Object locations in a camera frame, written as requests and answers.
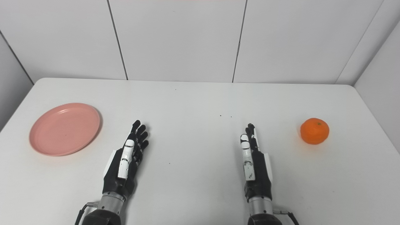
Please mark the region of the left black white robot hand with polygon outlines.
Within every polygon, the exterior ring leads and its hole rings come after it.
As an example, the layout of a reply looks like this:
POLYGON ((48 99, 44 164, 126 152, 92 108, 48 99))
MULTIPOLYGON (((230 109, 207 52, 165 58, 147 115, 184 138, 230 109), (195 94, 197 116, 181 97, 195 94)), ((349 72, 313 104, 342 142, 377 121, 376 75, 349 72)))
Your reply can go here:
POLYGON ((103 194, 116 193, 129 198, 135 189, 135 176, 143 161, 144 150, 149 145, 146 125, 140 120, 133 123, 123 146, 114 150, 104 172, 103 194))

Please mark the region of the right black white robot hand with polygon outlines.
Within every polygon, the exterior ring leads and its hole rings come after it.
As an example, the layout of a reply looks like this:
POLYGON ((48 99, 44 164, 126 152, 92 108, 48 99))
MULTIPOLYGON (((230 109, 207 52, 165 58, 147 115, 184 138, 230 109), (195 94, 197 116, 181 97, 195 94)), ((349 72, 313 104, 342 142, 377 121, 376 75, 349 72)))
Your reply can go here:
POLYGON ((240 136, 242 166, 245 176, 244 193, 247 201, 260 197, 272 200, 272 176, 269 175, 269 159, 266 158, 258 145, 254 124, 249 123, 245 133, 240 136))

